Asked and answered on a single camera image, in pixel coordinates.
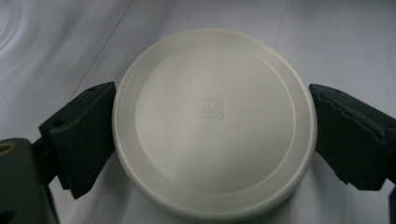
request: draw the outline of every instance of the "white container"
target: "white container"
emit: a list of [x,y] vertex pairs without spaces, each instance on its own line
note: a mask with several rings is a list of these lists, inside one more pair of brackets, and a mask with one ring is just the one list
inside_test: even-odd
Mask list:
[[124,170],[189,220],[238,221],[284,201],[315,150],[316,114],[295,69],[224,29],[172,35],[126,72],[113,133]]

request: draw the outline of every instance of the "white surface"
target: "white surface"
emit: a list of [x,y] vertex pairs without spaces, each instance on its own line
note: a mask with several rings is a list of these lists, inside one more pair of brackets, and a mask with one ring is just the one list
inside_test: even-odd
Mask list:
[[[3,31],[9,18],[3,8],[15,7],[0,1]],[[396,117],[395,1],[13,2],[23,22],[0,48],[2,139],[36,140],[37,126],[70,98],[105,81],[119,83],[134,59],[165,36],[203,27],[254,35],[285,55],[304,83],[338,88]],[[188,223],[137,190],[114,155],[81,199],[73,201],[58,180],[51,188],[63,224]],[[316,154],[290,200],[247,223],[389,223],[391,188],[345,186]]]
[[303,178],[315,108],[295,70],[259,39],[225,29],[166,38],[122,79],[113,110],[121,164],[172,212],[255,217]]

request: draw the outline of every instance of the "embossed logo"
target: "embossed logo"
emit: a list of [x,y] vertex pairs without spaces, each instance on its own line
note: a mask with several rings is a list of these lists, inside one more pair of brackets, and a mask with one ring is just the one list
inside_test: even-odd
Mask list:
[[205,118],[207,118],[207,119],[224,119],[224,101],[206,100],[205,101]]

